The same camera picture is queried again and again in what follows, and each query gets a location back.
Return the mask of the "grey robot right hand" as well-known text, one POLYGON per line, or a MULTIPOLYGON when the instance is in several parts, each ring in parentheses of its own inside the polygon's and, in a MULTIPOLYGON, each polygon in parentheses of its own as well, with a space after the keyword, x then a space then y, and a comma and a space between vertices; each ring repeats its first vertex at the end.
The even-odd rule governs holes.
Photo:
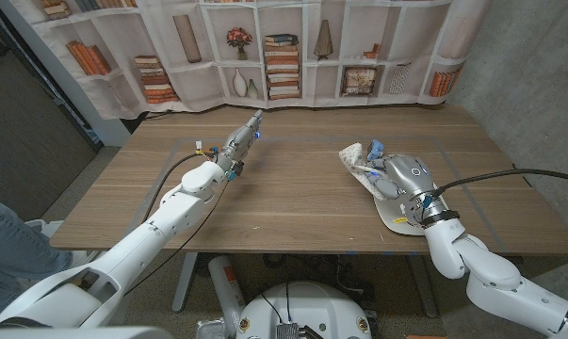
POLYGON ((394 154, 367 163, 362 158, 350 165, 350 172, 374 196, 380 207, 423 233, 439 224, 461 229, 459 213, 434 197, 430 171, 417 157, 394 154))

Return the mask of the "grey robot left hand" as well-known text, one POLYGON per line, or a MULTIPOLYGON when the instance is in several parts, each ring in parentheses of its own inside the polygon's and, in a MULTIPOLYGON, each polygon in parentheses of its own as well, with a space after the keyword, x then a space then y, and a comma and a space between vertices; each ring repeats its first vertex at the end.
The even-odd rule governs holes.
POLYGON ((240 175, 243 170, 242 160, 254 141, 261 136, 262 114, 261 109, 257 110, 244 125, 231 133, 216 156, 215 162, 223 169, 228 181, 240 175))

